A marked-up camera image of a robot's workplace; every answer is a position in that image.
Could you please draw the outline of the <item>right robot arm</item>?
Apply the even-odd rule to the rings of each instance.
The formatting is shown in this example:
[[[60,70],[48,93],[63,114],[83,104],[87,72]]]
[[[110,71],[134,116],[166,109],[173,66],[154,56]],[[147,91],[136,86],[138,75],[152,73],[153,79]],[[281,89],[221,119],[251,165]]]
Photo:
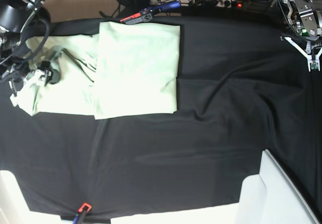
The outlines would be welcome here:
[[[59,50],[54,50],[38,63],[35,68],[29,62],[43,48],[50,33],[50,16],[42,9],[45,0],[1,0],[1,82],[36,78],[36,84],[45,86],[60,81],[61,73],[57,58]],[[39,46],[27,57],[18,56],[21,45],[26,42],[25,33],[37,23],[45,26],[45,35]]]

